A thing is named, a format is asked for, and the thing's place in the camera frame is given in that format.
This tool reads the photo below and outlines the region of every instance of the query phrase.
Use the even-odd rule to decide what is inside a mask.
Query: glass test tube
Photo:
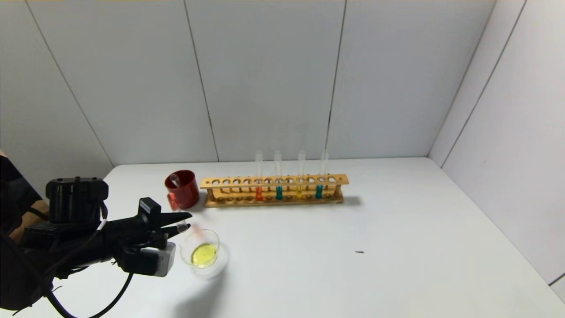
[[[169,205],[171,206],[171,210],[173,210],[173,212],[182,212],[181,209],[179,208],[179,204],[176,200],[176,195],[172,192],[169,192],[169,194],[167,194],[167,199],[169,200]],[[186,230],[188,230],[189,225],[186,224],[185,220],[179,221],[176,224],[177,227],[177,231],[179,231],[179,233],[183,233],[186,232]]]
[[[263,152],[257,150],[255,152],[255,183],[263,182]],[[263,200],[263,188],[260,186],[255,187],[255,199]]]
[[[181,187],[180,178],[176,173],[171,174],[169,178],[171,179],[171,182],[175,185],[175,187],[177,188]]]
[[[321,152],[321,158],[320,158],[320,174],[318,175],[318,181],[325,181],[325,174],[328,171],[328,158],[329,158],[329,152],[327,149],[324,149],[324,151]],[[316,198],[317,199],[321,199],[321,193],[322,190],[324,189],[323,185],[319,185],[316,186]]]
[[[276,183],[280,184],[283,182],[283,168],[282,165],[283,164],[283,156],[281,155],[280,151],[275,151],[275,171],[277,179],[276,179]],[[277,185],[277,200],[282,200],[283,199],[283,187],[282,186],[278,186]]]
[[[306,152],[301,150],[298,152],[298,178],[297,182],[304,182],[304,163],[306,162]],[[296,187],[296,198],[302,198],[302,186]]]

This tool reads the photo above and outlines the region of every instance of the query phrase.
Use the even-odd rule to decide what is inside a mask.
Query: red mug
[[[171,180],[171,176],[176,174],[179,178],[180,187],[175,186]],[[179,170],[170,174],[165,179],[165,186],[169,192],[175,194],[176,201],[181,209],[193,207],[199,198],[198,186],[196,185],[196,176],[190,170]]]

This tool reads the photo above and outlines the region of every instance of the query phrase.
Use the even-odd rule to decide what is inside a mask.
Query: wooden test tube rack
[[[263,177],[257,183],[256,177],[204,178],[200,183],[200,188],[208,191],[204,206],[218,208],[343,203],[341,186],[349,184],[345,174],[327,174],[324,181],[320,181],[318,175],[309,174],[300,182],[296,175],[283,176],[281,183],[276,183],[276,179],[275,176]],[[262,188],[263,200],[255,198],[255,190],[259,186]],[[282,186],[282,200],[276,198],[277,186]],[[316,198],[317,186],[324,187],[320,199]],[[297,197],[298,187],[302,187],[300,198]]]

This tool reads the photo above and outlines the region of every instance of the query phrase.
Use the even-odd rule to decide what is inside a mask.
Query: red liquid
[[[255,199],[258,201],[263,200],[263,188],[256,187],[255,189]]]

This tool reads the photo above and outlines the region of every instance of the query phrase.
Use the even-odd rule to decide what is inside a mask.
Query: yellow liquid in beaker
[[[190,261],[197,267],[211,265],[216,259],[216,247],[210,243],[204,243],[192,252]]]

